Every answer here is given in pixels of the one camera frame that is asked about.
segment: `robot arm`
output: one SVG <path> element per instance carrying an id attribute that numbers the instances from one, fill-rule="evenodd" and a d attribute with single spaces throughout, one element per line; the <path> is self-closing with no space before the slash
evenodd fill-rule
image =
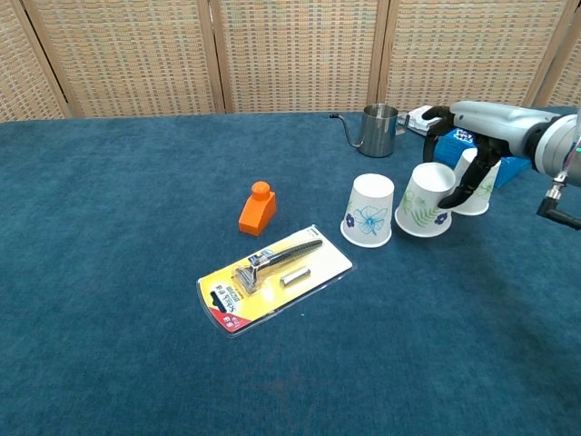
<path id="1" fill-rule="evenodd" d="M 462 175 L 458 187 L 441 200 L 440 208 L 451 209 L 463 204 L 501 157 L 524 157 L 530 159 L 540 173 L 555 177 L 537 213 L 581 229 L 581 220 L 556 209 L 567 181 L 581 186 L 581 154 L 576 152 L 575 146 L 581 134 L 575 132 L 576 126 L 581 124 L 579 116 L 466 101 L 450 107 L 434 106 L 423 114 L 426 120 L 436 117 L 441 120 L 428 130 L 424 162 L 433 160 L 439 137 L 456 127 L 470 131 L 478 148 L 476 158 Z"/>

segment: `pitcher handle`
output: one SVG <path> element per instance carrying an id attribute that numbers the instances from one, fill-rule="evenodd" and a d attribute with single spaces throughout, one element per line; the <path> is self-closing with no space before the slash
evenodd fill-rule
<path id="1" fill-rule="evenodd" d="M 405 117 L 403 124 L 399 124 L 399 119 L 403 117 Z M 407 132 L 408 125 L 409 125 L 409 113 L 402 112 L 401 114 L 398 114 L 398 127 L 396 128 L 396 134 L 404 134 L 405 132 Z"/>

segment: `razor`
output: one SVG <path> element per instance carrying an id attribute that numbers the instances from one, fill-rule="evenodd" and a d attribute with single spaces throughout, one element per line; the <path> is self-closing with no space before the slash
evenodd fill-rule
<path id="1" fill-rule="evenodd" d="M 233 278 L 244 288 L 246 293 L 252 295 L 256 292 L 259 271 L 276 265 L 277 263 L 298 259 L 320 247 L 322 244 L 323 241 L 321 239 L 315 239 L 314 241 L 295 245 L 278 253 L 253 255 L 248 258 L 251 265 L 236 268 Z"/>

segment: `yellow packaging card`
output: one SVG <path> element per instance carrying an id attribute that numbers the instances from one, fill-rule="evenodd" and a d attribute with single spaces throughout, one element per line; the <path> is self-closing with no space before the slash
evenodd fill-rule
<path id="1" fill-rule="evenodd" d="M 257 285 L 250 292 L 235 278 L 234 271 L 250 267 L 251 260 L 257 256 L 279 253 L 313 240 L 321 240 L 322 245 L 300 257 L 260 270 Z M 236 334 L 268 319 L 352 266 L 351 261 L 312 225 L 202 277 L 198 280 L 198 293 L 210 318 L 227 333 Z M 288 280 L 298 270 L 303 274 L 296 281 L 287 285 L 282 283 L 281 279 Z"/>

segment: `white paper cup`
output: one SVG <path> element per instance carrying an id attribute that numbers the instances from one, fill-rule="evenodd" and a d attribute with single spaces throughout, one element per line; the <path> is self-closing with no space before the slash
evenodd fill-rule
<path id="1" fill-rule="evenodd" d="M 341 233 L 359 247 L 377 248 L 391 237 L 393 182 L 380 174 L 362 174 L 353 182 Z"/>
<path id="2" fill-rule="evenodd" d="M 462 155 L 456 164 L 456 168 L 454 169 L 454 173 L 456 174 L 456 186 L 459 185 L 462 174 L 466 172 L 468 166 L 476 157 L 477 152 L 478 150 L 476 148 L 467 148 L 464 150 L 464 152 L 462 152 Z M 490 168 L 487 176 L 480 183 L 480 186 L 476 189 L 476 191 L 474 191 L 472 195 L 470 195 L 470 197 L 465 202 L 463 202 L 463 204 L 453 209 L 454 212 L 461 215 L 470 216 L 481 215 L 482 213 L 486 212 L 490 206 L 490 195 L 494 189 L 494 182 L 497 179 L 499 169 L 500 161 L 498 161 L 496 165 Z"/>
<path id="3" fill-rule="evenodd" d="M 452 211 L 438 208 L 439 201 L 456 187 L 454 172 L 442 163 L 422 163 L 411 174 L 395 212 L 401 229 L 413 236 L 431 238 L 452 224 Z"/>

